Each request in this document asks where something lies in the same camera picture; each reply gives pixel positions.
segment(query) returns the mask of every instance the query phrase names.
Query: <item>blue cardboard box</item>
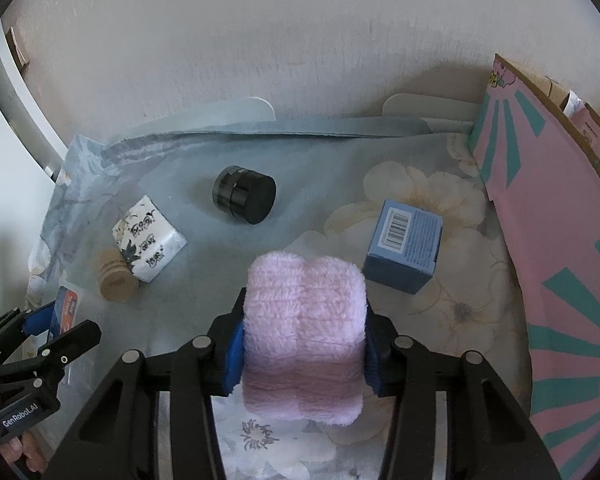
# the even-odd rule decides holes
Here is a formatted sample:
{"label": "blue cardboard box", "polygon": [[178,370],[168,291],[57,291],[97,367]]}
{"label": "blue cardboard box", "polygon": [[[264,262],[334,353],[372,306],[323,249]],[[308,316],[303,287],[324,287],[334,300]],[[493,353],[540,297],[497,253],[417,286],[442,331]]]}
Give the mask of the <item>blue cardboard box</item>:
{"label": "blue cardboard box", "polygon": [[416,294],[433,276],[441,236],[441,216],[385,200],[362,273],[373,282]]}

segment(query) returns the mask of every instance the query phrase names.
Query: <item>beige lid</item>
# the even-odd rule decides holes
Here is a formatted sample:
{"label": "beige lid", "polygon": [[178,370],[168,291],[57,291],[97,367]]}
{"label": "beige lid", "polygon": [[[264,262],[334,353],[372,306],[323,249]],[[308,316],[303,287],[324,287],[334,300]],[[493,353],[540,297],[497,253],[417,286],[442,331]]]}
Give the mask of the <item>beige lid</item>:
{"label": "beige lid", "polygon": [[138,288],[138,279],[117,249],[107,249],[98,255],[96,272],[100,295],[107,301],[126,301]]}

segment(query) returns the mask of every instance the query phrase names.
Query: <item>pink fluffy object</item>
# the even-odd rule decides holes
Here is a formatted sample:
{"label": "pink fluffy object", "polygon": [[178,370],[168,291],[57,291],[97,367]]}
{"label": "pink fluffy object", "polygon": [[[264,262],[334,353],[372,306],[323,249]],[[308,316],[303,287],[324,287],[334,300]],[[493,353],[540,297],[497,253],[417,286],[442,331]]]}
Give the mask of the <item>pink fluffy object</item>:
{"label": "pink fluffy object", "polygon": [[256,259],[244,298],[247,410],[279,420],[356,420],[365,319],[365,279],[354,264],[283,252]]}

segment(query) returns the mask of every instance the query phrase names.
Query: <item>silver screw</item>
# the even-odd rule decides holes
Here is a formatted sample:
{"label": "silver screw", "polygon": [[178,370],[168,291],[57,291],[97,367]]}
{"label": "silver screw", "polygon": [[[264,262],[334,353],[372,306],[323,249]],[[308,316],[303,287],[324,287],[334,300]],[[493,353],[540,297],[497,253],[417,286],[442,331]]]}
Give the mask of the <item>silver screw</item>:
{"label": "silver screw", "polygon": [[211,338],[206,335],[199,335],[197,338],[194,338],[191,343],[194,348],[207,348],[211,345]]}
{"label": "silver screw", "polygon": [[397,338],[395,338],[394,344],[398,348],[407,350],[413,346],[413,339],[411,339],[408,335],[399,335]]}
{"label": "silver screw", "polygon": [[122,354],[122,362],[126,364],[135,363],[140,358],[140,352],[138,350],[127,350]]}
{"label": "silver screw", "polygon": [[476,352],[475,350],[469,350],[466,354],[464,354],[464,358],[472,365],[479,365],[482,362],[482,354],[480,352]]}

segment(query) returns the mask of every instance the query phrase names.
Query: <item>barcode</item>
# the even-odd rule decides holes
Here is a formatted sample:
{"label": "barcode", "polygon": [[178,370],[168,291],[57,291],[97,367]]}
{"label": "barcode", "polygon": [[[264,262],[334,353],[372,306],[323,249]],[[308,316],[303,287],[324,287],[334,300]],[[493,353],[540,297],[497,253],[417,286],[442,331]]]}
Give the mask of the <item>barcode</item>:
{"label": "barcode", "polygon": [[392,207],[387,213],[378,246],[402,254],[411,224],[411,213]]}

